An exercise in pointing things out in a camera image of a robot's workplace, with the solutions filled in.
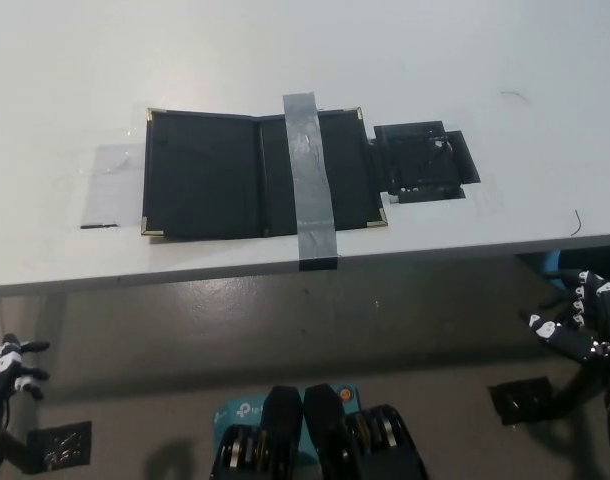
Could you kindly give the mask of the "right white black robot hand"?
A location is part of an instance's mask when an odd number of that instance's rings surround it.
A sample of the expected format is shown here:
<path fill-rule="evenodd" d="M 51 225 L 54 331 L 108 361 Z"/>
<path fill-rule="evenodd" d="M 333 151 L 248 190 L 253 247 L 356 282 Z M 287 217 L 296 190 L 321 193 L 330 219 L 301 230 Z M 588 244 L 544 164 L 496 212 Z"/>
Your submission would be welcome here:
<path fill-rule="evenodd" d="M 602 367 L 610 404 L 610 280 L 590 270 L 562 269 L 544 277 L 564 289 L 519 318 L 556 353 L 583 366 Z"/>

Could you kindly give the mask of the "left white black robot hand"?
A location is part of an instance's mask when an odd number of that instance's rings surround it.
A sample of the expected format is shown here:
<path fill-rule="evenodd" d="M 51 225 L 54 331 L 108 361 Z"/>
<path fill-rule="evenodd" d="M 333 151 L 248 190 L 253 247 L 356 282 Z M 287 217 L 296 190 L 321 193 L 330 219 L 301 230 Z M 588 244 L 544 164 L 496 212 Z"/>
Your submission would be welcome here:
<path fill-rule="evenodd" d="M 37 401 L 44 398 L 40 382 L 47 381 L 50 375 L 38 367 L 25 366 L 23 356 L 44 352 L 49 347 L 48 341 L 20 341 L 15 334 L 4 335 L 0 344 L 0 405 L 21 392 Z"/>

